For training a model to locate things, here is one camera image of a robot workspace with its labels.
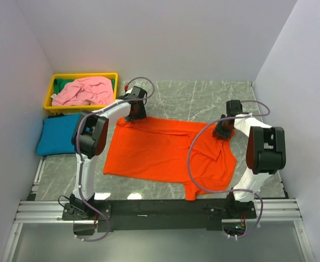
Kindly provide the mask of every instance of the orange polo shirt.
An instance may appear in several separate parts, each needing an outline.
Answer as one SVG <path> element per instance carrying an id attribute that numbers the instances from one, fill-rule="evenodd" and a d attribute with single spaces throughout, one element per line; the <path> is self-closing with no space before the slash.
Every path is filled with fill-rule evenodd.
<path id="1" fill-rule="evenodd" d="M 195 136 L 206 123 L 146 117 L 115 128 L 103 173 L 161 182 L 183 183 L 186 199 L 195 200 L 199 189 L 187 171 L 187 155 Z M 191 171 L 195 180 L 210 190 L 225 190 L 232 179 L 236 159 L 229 140 L 212 137 L 209 127 L 195 143 Z"/>

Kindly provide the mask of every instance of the yellow basket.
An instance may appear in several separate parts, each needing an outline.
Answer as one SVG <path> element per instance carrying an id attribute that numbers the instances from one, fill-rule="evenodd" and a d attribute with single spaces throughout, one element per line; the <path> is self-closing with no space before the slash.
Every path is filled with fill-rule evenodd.
<path id="1" fill-rule="evenodd" d="M 106 107 L 107 105 L 62 105 L 62 106 L 52 106 L 51 95 L 54 94 L 54 80 L 57 78 L 61 79 L 79 79 L 87 78 L 90 76 L 103 76 L 108 79 L 115 79 L 114 84 L 114 100 L 117 94 L 117 73 L 88 73 L 88 74 L 55 74 L 52 76 L 49 90 L 44 102 L 44 109 L 49 110 L 51 113 L 63 113 L 63 112 L 81 112 L 83 110 L 93 111 Z"/>

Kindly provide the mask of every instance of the gray marble table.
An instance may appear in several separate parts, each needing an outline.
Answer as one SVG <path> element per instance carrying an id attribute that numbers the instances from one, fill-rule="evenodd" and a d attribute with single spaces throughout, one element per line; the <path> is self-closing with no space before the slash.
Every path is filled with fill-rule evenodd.
<path id="1" fill-rule="evenodd" d="M 125 83 L 121 83 L 119 93 Z M 150 90 L 146 81 L 137 85 Z M 158 81 L 156 93 L 146 104 L 149 116 L 183 121 L 211 122 L 226 113 L 226 101 L 231 99 L 255 100 L 248 81 Z M 259 113 L 255 103 L 245 103 L 245 111 Z M 183 199 L 184 187 L 178 183 L 145 181 L 114 175 L 104 175 L 103 168 L 115 127 L 109 127 L 108 142 L 99 156 L 94 187 L 98 199 Z M 237 184 L 245 169 L 247 138 L 237 132 L 230 143 L 237 159 L 235 173 L 229 187 Z M 69 196 L 76 175 L 75 154 L 47 156 L 36 200 L 57 200 L 60 195 Z M 269 178 L 260 192 L 264 198 L 283 198 L 283 184 L 277 173 Z M 199 198 L 224 198 L 223 194 L 205 194 Z"/>

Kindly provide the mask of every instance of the pink towel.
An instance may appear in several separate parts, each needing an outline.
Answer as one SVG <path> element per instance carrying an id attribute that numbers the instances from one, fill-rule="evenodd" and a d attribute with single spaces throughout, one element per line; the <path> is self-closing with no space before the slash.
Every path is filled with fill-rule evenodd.
<path id="1" fill-rule="evenodd" d="M 110 79 L 91 76 L 67 83 L 52 100 L 52 105 L 109 105 L 113 98 Z"/>

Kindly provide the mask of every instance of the metal frame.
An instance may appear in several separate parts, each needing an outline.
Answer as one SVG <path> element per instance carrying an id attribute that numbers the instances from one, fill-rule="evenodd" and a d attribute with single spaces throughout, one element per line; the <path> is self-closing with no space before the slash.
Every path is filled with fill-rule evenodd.
<path id="1" fill-rule="evenodd" d="M 266 199 L 261 221 L 302 221 L 300 211 L 295 199 Z M 259 214 L 260 203 L 255 203 Z M 56 201 L 21 201 L 14 219 L 14 223 L 93 223 L 93 221 L 63 221 L 63 207 Z M 223 219 L 222 222 L 239 222 L 239 219 Z"/>
<path id="2" fill-rule="evenodd" d="M 294 224 L 306 262 L 316 261 L 303 221 L 294 221 Z"/>
<path id="3" fill-rule="evenodd" d="M 41 157 L 32 187 L 32 194 L 36 194 L 45 166 L 45 157 Z M 316 261 L 313 255 L 309 239 L 304 229 L 303 219 L 295 199 L 264 199 L 264 208 L 261 221 L 280 222 L 293 221 L 297 236 L 306 262 Z M 260 202 L 254 203 L 256 213 L 259 215 Z M 56 201 L 21 201 L 18 206 L 13 227 L 4 250 L 2 262 L 10 262 L 14 256 L 21 229 L 25 223 L 50 224 L 50 223 L 83 223 L 93 224 L 94 221 L 63 221 L 63 207 Z M 222 223 L 239 222 L 239 219 L 223 219 Z"/>
<path id="4" fill-rule="evenodd" d="M 11 233 L 9 234 L 9 237 L 8 237 L 6 248 L 3 252 L 2 262 L 12 261 L 22 227 L 23 227 L 22 223 L 13 224 Z"/>

